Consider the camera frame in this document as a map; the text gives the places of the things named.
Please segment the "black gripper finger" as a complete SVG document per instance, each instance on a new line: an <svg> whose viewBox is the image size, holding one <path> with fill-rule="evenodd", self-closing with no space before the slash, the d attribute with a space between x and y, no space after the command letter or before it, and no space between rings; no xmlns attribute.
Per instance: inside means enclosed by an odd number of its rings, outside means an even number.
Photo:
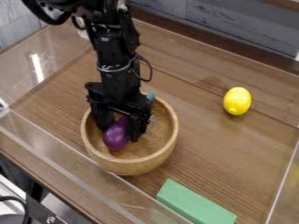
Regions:
<svg viewBox="0 0 299 224"><path fill-rule="evenodd" d="M136 142L139 137L146 133L151 116L151 114L132 114L130 116L130 138L132 142Z"/></svg>
<svg viewBox="0 0 299 224"><path fill-rule="evenodd" d="M96 125L102 131L106 131L115 121L112 104L94 101L90 106Z"/></svg>

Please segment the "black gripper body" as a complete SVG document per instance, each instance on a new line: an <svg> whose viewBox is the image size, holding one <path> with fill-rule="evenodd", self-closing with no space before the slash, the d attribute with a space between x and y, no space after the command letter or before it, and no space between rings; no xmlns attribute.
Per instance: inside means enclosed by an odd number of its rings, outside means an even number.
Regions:
<svg viewBox="0 0 299 224"><path fill-rule="evenodd" d="M111 103L114 113L128 116L152 114L152 103L140 90L142 82L148 82L152 77L142 77L140 67L100 67L98 70L102 81L86 83L88 104Z"/></svg>

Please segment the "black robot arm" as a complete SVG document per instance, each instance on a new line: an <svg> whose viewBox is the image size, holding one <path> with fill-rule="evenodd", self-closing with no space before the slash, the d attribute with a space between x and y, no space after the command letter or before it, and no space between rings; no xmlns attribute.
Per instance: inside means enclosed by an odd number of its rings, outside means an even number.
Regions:
<svg viewBox="0 0 299 224"><path fill-rule="evenodd" d="M152 103L140 91L151 81L140 74L146 58L136 52L139 32L134 24L130 0L21 0L32 14L49 25L74 26L87 32L98 55L100 81L86 84L91 114L100 130L115 121L115 113L128 117L128 137L138 141L146 133Z"/></svg>

